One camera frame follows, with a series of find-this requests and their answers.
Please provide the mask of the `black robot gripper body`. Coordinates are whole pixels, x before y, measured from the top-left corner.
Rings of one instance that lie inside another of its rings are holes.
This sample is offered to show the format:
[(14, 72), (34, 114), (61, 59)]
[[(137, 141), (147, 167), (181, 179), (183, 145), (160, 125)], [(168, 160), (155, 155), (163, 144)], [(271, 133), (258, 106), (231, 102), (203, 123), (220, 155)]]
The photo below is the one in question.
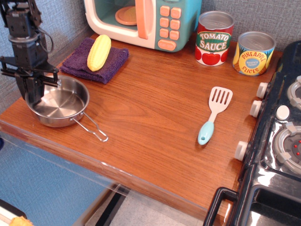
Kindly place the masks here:
[(58, 69), (48, 62), (46, 34), (35, 33), (31, 37), (18, 38), (12, 35), (8, 40), (12, 44), (14, 56), (1, 56), (1, 72), (3, 75), (21, 78), (37, 77), (42, 84), (59, 86)]

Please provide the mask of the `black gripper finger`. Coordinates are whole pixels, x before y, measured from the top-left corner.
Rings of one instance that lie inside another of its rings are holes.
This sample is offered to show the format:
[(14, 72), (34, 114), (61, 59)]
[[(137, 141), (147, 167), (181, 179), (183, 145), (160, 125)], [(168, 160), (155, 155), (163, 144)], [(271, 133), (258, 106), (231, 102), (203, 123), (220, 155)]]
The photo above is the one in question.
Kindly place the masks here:
[(25, 100), (29, 104), (35, 104), (38, 103), (43, 96), (44, 96), (43, 82), (36, 77), (27, 78)]
[(25, 100), (25, 96), (27, 93), (26, 77), (22, 76), (19, 73), (15, 73), (14, 76), (22, 98), (23, 100)]

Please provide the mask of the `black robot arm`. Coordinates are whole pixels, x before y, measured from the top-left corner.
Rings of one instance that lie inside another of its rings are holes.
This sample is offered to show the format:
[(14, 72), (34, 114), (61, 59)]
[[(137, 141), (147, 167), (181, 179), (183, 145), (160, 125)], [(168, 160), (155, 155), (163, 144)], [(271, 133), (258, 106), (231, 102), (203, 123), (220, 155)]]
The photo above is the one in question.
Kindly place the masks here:
[(45, 86), (59, 87), (59, 70), (48, 62), (45, 32), (36, 2), (33, 0), (2, 0), (0, 13), (9, 30), (8, 40), (13, 56), (1, 56), (1, 72), (15, 78), (24, 100), (31, 104), (44, 96)]

